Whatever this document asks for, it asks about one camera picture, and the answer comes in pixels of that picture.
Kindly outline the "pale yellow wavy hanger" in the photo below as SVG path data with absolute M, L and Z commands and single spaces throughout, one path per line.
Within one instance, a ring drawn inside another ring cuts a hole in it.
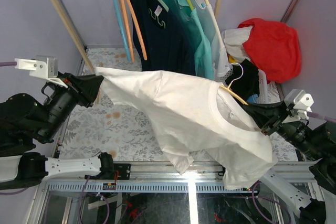
M 227 91 L 231 96 L 236 98 L 241 104 L 248 105 L 248 103 L 244 99 L 242 99 L 239 95 L 237 95 L 235 92 L 233 92 L 230 88 L 236 80 L 239 80 L 244 75 L 244 69 L 241 66 L 241 64 L 236 63 L 236 62 L 230 63 L 228 66 L 231 66 L 231 65 L 239 66 L 240 69 L 241 69 L 241 75 L 238 78 L 233 79 L 227 87 L 224 86 L 223 84 L 221 84 L 219 87 L 224 89 L 225 91 Z

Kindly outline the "white t shirt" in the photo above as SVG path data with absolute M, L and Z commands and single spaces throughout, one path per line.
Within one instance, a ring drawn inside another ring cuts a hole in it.
M 113 104 L 130 105 L 149 118 L 161 151 L 183 174 L 191 152 L 206 151 L 225 168 L 226 189 L 252 186 L 277 163 L 265 136 L 218 82 L 168 71 L 97 67 Z

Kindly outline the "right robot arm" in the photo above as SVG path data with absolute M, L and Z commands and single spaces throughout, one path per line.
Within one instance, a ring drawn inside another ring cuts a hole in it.
M 310 173 L 321 188 L 324 200 L 302 193 L 274 170 L 260 181 L 283 200 L 300 223 L 335 223 L 335 122 L 327 118 L 314 130 L 308 127 L 313 113 L 311 97 L 273 104 L 244 104 L 242 108 L 253 118 L 264 135 L 277 133 L 315 164 Z

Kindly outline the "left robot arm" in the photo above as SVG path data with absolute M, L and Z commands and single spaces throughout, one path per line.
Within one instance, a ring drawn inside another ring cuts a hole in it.
M 34 140 L 52 143 L 73 109 L 93 106 L 103 82 L 94 74 L 74 76 L 59 73 L 59 84 L 46 82 L 53 93 L 43 104 L 26 93 L 1 103 L 1 189 L 33 187 L 58 177 L 110 179 L 115 166 L 106 152 L 82 159 L 58 159 L 33 152 Z

